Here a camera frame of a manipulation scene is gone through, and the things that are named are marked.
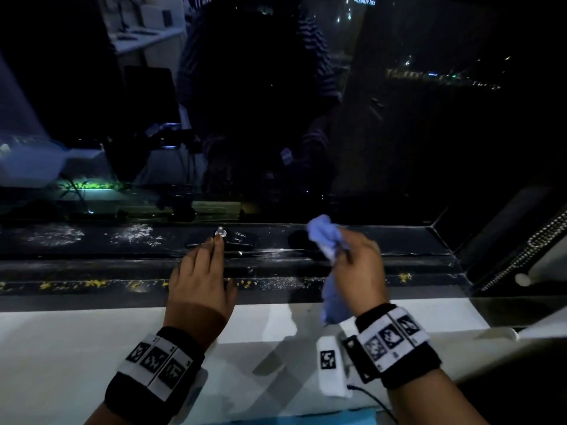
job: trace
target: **person's right hand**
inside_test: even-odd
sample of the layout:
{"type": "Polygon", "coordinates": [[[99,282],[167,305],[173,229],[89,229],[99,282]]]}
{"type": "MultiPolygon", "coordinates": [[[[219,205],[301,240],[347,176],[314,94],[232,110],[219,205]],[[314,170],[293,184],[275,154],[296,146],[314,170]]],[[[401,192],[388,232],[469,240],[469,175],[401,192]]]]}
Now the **person's right hand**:
{"type": "Polygon", "coordinates": [[[389,302],[380,249],[364,234],[339,228],[349,245],[351,262],[344,251],[333,267],[336,286],[355,317],[389,302]]]}

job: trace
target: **wristband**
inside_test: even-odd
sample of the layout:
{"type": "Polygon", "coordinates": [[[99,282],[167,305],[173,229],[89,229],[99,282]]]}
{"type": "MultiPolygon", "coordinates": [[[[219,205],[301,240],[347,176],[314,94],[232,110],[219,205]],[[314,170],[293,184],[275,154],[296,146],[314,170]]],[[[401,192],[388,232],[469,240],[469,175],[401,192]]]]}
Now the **wristband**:
{"type": "Polygon", "coordinates": [[[441,365],[441,360],[428,343],[429,336],[404,308],[381,304],[360,315],[356,325],[360,331],[358,343],[377,372],[368,371],[367,358],[357,361],[351,356],[351,359],[355,367],[359,362],[357,369],[366,370],[371,379],[379,376],[387,389],[399,388],[441,365]]]}
{"type": "Polygon", "coordinates": [[[104,402],[134,424],[167,424],[187,398],[204,358],[202,348],[178,328],[148,334],[118,367],[104,402]]]}

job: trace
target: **faucet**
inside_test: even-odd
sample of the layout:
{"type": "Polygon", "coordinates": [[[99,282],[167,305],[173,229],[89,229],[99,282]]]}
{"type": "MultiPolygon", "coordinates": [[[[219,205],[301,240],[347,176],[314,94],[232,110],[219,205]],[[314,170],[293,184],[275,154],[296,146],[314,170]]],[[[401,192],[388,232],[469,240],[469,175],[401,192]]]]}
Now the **faucet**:
{"type": "MultiPolygon", "coordinates": [[[[118,0],[116,2],[117,6],[118,6],[118,14],[120,15],[120,25],[121,28],[118,28],[118,31],[120,31],[121,33],[126,33],[128,31],[128,24],[124,21],[124,13],[122,12],[122,2],[124,0],[118,0]]],[[[136,15],[136,20],[138,21],[138,25],[142,25],[141,22],[141,11],[140,11],[140,7],[139,4],[134,1],[134,0],[128,0],[132,3],[132,6],[134,7],[134,14],[136,15]]]]}

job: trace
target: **reflected hand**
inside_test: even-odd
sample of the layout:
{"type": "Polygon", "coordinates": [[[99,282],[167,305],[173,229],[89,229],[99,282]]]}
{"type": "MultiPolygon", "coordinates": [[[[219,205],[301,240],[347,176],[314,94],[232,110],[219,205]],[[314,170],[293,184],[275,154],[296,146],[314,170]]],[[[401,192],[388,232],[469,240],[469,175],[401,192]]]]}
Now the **reflected hand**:
{"type": "Polygon", "coordinates": [[[171,273],[163,326],[185,331],[203,350],[220,335],[236,304],[237,287],[229,280],[224,289],[223,271],[224,242],[216,236],[185,255],[171,273]]]}
{"type": "Polygon", "coordinates": [[[339,228],[349,254],[342,251],[333,267],[336,286],[355,317],[374,307],[388,303],[386,276],[380,249],[375,241],[365,235],[339,228]]]}

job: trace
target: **power cord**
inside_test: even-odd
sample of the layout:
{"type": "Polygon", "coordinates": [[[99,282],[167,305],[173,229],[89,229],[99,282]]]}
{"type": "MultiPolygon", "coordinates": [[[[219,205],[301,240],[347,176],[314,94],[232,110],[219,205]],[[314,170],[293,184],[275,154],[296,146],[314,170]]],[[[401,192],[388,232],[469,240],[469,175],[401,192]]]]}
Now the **power cord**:
{"type": "Polygon", "coordinates": [[[347,389],[350,389],[350,390],[357,390],[357,391],[363,392],[363,393],[365,393],[366,395],[368,395],[370,398],[372,398],[374,401],[376,401],[376,402],[380,405],[381,408],[384,409],[384,411],[388,414],[388,416],[389,416],[390,418],[392,418],[392,420],[393,420],[394,423],[397,423],[397,419],[396,419],[395,416],[392,414],[392,412],[389,410],[389,408],[386,407],[382,401],[380,401],[379,399],[377,399],[377,398],[376,398],[374,395],[372,395],[370,392],[368,392],[367,390],[365,390],[365,389],[363,389],[363,388],[359,388],[358,386],[347,385],[346,388],[347,388],[347,389]]]}

